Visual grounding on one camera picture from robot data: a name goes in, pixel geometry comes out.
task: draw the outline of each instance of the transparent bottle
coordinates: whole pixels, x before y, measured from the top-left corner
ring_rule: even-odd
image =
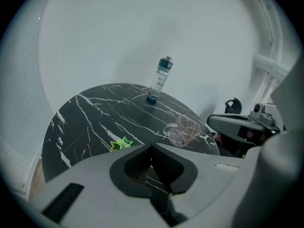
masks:
[[[162,88],[166,82],[169,71],[173,65],[171,57],[161,58],[156,73],[153,77],[152,84],[147,96],[147,100],[156,102],[162,92]]]

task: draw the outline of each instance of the wooden floor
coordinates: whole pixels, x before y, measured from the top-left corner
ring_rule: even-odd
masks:
[[[42,169],[42,160],[40,159],[38,161],[38,164],[36,166],[32,183],[29,190],[29,196],[28,200],[31,202],[31,200],[41,191],[44,189],[46,185],[46,182],[44,181],[43,176],[43,169]]]

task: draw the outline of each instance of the round black marble table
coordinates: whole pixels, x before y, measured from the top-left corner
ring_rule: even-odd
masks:
[[[53,117],[45,135],[42,165],[46,182],[85,158],[109,152],[111,141],[124,137],[133,141],[130,148],[155,142],[172,145],[163,129],[181,114],[201,128],[201,134],[183,149],[219,155],[210,131],[193,111],[165,93],[152,104],[146,101],[148,89],[134,84],[101,85],[67,101]],[[150,169],[147,186],[166,194]]]

